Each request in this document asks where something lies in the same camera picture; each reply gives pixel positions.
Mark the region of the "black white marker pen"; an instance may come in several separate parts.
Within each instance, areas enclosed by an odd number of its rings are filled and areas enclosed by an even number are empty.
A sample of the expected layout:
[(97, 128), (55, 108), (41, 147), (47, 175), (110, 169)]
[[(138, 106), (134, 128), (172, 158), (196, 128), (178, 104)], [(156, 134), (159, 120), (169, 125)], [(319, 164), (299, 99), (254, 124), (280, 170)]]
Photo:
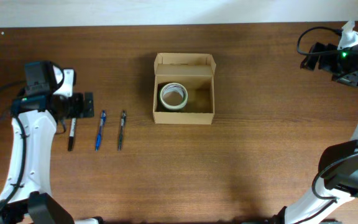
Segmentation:
[(76, 118), (71, 119), (70, 133), (68, 139), (68, 151), (71, 152), (74, 148), (75, 142), (75, 130), (76, 130)]

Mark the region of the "blue ballpoint pen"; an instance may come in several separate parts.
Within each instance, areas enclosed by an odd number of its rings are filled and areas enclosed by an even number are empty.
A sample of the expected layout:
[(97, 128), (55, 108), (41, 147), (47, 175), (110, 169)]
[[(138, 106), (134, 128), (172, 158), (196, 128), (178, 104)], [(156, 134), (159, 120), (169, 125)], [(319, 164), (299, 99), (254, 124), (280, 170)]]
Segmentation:
[(103, 128), (104, 128), (105, 122), (106, 122), (106, 112), (105, 112), (105, 110), (102, 110), (100, 120), (99, 120), (98, 134), (96, 136), (95, 151), (98, 151), (101, 146), (102, 136), (103, 136)]

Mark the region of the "black ballpoint pen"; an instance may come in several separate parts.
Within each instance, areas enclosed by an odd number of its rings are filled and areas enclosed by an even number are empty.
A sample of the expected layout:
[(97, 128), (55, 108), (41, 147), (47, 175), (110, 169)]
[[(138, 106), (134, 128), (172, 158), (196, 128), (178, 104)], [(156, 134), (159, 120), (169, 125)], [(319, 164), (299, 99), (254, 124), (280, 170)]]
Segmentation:
[(120, 130), (119, 130), (119, 139), (118, 139), (118, 146), (117, 151), (120, 152), (122, 149), (122, 143), (124, 139), (124, 128), (126, 125), (126, 111), (123, 110), (121, 114), (121, 122), (120, 122)]

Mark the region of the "cream masking tape roll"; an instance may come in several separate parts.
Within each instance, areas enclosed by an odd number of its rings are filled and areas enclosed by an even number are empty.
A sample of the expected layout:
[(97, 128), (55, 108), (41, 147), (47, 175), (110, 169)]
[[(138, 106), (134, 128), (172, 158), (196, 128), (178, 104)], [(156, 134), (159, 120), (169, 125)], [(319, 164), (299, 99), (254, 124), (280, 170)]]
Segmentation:
[(180, 83), (168, 83), (161, 88), (158, 97), (166, 110), (178, 111), (186, 106), (188, 91)]

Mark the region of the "cardboard box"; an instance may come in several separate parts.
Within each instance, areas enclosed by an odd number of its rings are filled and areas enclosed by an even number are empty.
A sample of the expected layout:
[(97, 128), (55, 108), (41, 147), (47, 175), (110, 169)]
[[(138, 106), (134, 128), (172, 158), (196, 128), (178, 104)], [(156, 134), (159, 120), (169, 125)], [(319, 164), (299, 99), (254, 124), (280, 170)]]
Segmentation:
[[(215, 114), (214, 74), (211, 54), (158, 53), (154, 62), (153, 117), (156, 124), (211, 124)], [(166, 110), (158, 97), (168, 83), (180, 83), (188, 91), (182, 110)]]

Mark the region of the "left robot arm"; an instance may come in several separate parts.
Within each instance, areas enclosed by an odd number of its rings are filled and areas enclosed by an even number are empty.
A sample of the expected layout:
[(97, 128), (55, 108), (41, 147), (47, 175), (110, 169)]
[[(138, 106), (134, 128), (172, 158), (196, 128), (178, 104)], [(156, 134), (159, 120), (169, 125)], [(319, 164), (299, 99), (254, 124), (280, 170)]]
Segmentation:
[(0, 223), (76, 223), (52, 197), (50, 156), (57, 126), (66, 119), (92, 118), (93, 94), (75, 93), (76, 73), (43, 60), (25, 64), (26, 86), (12, 101), (13, 144), (0, 194)]

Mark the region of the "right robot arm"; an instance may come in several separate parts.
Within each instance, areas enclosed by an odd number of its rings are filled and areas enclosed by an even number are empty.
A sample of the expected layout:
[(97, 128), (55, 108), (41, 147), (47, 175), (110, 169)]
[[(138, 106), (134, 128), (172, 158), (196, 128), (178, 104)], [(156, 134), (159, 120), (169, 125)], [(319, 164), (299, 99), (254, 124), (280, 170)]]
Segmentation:
[[(347, 22), (332, 32), (340, 37), (337, 45), (315, 43), (300, 67), (329, 72), (332, 81), (358, 86), (358, 32)], [(310, 189), (297, 202), (283, 207), (264, 223), (326, 223), (326, 217), (341, 205), (358, 198), (358, 124), (350, 141), (330, 146), (322, 153), (318, 173)]]

